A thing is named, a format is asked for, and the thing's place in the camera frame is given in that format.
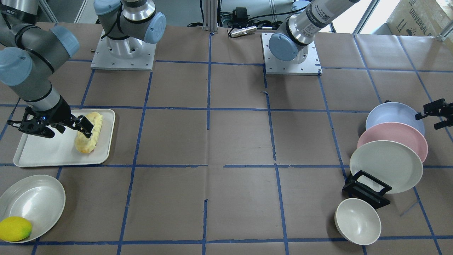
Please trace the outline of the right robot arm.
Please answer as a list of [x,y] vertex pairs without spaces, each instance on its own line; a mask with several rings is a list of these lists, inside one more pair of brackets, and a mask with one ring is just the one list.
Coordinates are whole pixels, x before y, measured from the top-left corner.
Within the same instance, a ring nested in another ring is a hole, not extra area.
[[[1,82],[10,87],[28,106],[20,121],[7,124],[18,131],[52,138],[55,130],[66,128],[91,138],[97,124],[84,115],[74,116],[70,106],[49,78],[75,55],[80,44],[67,28],[36,26],[36,0],[1,1]],[[166,17],[152,0],[95,0],[94,10],[109,47],[116,56],[119,43],[156,44],[166,29]]]

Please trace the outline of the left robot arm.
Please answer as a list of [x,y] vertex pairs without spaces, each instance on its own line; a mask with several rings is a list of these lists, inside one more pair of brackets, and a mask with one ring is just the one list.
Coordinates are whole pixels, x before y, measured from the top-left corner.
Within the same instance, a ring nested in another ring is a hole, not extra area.
[[[357,0],[312,0],[305,7],[294,10],[270,37],[270,52],[278,60],[289,62],[299,55],[315,39],[315,34],[343,14]],[[444,117],[434,124],[436,130],[452,126],[452,103],[440,99],[423,106],[422,113],[414,115],[415,120],[428,116]]]

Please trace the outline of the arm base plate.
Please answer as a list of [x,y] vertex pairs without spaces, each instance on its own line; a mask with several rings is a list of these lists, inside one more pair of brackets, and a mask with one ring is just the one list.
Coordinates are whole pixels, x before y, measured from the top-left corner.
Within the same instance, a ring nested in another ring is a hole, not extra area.
[[105,36],[98,42],[91,68],[98,70],[152,71],[156,44],[129,37],[113,40]]
[[277,59],[270,51],[270,33],[262,33],[263,57],[267,74],[282,75],[318,75],[322,74],[322,68],[315,42],[301,50],[297,57],[291,61]]

